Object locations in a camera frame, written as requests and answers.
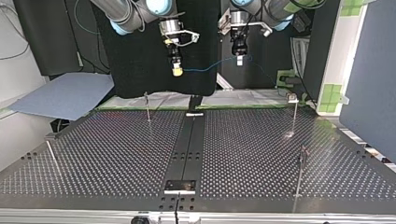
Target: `black panel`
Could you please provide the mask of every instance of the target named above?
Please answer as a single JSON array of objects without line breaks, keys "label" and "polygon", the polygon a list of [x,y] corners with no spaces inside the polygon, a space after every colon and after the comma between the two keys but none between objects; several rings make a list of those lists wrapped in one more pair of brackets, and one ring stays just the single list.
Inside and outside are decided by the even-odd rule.
[{"label": "black panel", "polygon": [[[221,75],[234,88],[273,88],[277,71],[293,68],[290,51],[293,28],[290,26],[282,32],[274,31],[269,37],[261,35],[260,29],[260,27],[250,27],[250,35],[247,39],[248,55],[252,57],[252,62],[247,56],[242,67],[236,65],[236,60],[222,64]],[[230,39],[229,34],[223,37],[223,59],[233,57],[231,54],[233,43]]]},{"label": "black panel", "polygon": [[339,6],[340,0],[327,1],[315,13],[304,71],[305,86],[314,100],[319,96]]},{"label": "black panel", "polygon": [[[184,68],[207,68],[218,60],[219,0],[177,1],[180,19],[186,29],[200,33],[198,44],[182,49]],[[117,35],[105,14],[93,7],[107,58],[112,68],[117,95],[134,98],[145,91],[178,91],[211,95],[216,87],[216,69],[207,73],[185,73],[173,77],[158,22],[146,26],[144,33]]]},{"label": "black panel", "polygon": [[108,73],[108,62],[105,49],[102,44],[102,37],[98,33],[96,19],[92,12],[90,0],[65,0],[70,21],[78,42],[80,55],[88,60],[82,60],[84,67],[81,72]]},{"label": "black panel", "polygon": [[61,0],[15,0],[21,25],[43,76],[80,69],[77,47]]}]

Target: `white cable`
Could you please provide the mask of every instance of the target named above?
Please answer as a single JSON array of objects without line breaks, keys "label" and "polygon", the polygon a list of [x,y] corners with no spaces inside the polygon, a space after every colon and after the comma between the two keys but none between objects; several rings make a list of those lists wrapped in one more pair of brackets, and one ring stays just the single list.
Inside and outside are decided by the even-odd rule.
[{"label": "white cable", "polygon": [[164,35],[164,36],[165,36],[166,38],[168,38],[170,41],[172,41],[172,44],[174,44],[174,45],[176,45],[176,46],[178,46],[178,47],[180,47],[180,48],[184,48],[184,47],[187,47],[187,46],[190,45],[190,44],[195,43],[195,42],[192,40],[192,38],[191,38],[191,41],[190,41],[190,42],[185,43],[185,44],[179,44],[179,43],[173,41],[173,39],[171,39],[168,35]]},{"label": "white cable", "polygon": [[3,14],[6,16],[7,20],[9,21],[9,23],[12,25],[12,27],[14,27],[14,29],[15,29],[15,31],[18,33],[18,35],[19,35],[22,39],[26,40],[26,38],[24,37],[24,35],[22,34],[22,32],[20,32],[20,30],[17,28],[17,26],[14,24],[14,22],[12,22],[12,20],[9,18],[9,16],[7,15],[7,13],[3,10],[3,7],[9,9],[10,11],[12,11],[12,12],[15,14],[15,16],[17,16],[17,18],[18,18],[18,13],[17,13],[17,11],[16,11],[13,7],[11,7],[11,6],[7,5],[7,4],[0,3],[0,10],[1,10],[1,11],[3,12]]},{"label": "white cable", "polygon": [[78,24],[78,26],[79,26],[81,29],[85,30],[86,32],[88,32],[88,33],[90,33],[90,34],[93,34],[93,35],[99,35],[99,33],[94,32],[94,31],[91,31],[91,30],[85,28],[85,27],[79,22],[78,16],[77,16],[78,2],[79,2],[79,0],[76,1],[75,7],[74,7],[74,16],[75,16],[76,23]]},{"label": "white cable", "polygon": [[141,22],[142,22],[142,26],[143,26],[143,28],[142,29],[138,29],[140,32],[145,32],[145,30],[146,30],[146,22],[145,22],[145,19],[143,18],[143,13],[142,13],[142,11],[140,10],[141,8],[143,8],[143,7],[141,7],[139,4],[137,4],[134,0],[130,0],[130,2],[134,5],[134,8],[136,9],[136,11],[137,11],[137,15],[139,16],[139,18],[140,18],[140,20],[141,20]]}]

